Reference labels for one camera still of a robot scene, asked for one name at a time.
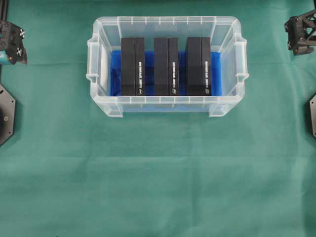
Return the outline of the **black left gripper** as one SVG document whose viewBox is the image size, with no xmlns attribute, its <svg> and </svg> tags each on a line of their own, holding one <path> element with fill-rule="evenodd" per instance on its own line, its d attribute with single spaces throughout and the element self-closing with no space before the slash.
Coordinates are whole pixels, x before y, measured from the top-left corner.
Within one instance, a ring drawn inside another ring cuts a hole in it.
<svg viewBox="0 0 316 237">
<path fill-rule="evenodd" d="M 23 46 L 23 39 L 26 36 L 24 29 L 7 22 L 0 22 L 0 64 L 15 65 L 22 63 L 27 65 L 27 53 Z"/>
</svg>

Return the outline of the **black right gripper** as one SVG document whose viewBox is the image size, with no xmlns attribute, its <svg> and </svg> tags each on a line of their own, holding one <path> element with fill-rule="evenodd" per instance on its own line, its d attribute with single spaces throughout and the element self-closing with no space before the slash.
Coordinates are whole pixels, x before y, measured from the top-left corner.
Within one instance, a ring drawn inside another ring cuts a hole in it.
<svg viewBox="0 0 316 237">
<path fill-rule="evenodd" d="M 287 47 L 295 56 L 312 53 L 316 46 L 316 10 L 290 17 L 284 29 Z"/>
</svg>

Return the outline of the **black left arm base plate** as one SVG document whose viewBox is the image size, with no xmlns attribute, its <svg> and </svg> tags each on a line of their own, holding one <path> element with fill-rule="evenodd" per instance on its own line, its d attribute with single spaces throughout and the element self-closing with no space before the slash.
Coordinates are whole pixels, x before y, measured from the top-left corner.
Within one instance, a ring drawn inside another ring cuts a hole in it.
<svg viewBox="0 0 316 237">
<path fill-rule="evenodd" d="M 0 85 L 0 145 L 14 134 L 15 105 L 15 99 Z"/>
</svg>

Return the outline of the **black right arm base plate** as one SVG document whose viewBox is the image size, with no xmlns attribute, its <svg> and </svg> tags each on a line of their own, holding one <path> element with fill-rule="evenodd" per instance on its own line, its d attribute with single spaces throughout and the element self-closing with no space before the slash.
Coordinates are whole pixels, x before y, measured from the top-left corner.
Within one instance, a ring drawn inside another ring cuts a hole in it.
<svg viewBox="0 0 316 237">
<path fill-rule="evenodd" d="M 310 100 L 311 124 L 313 136 L 316 138 L 316 95 Z"/>
</svg>

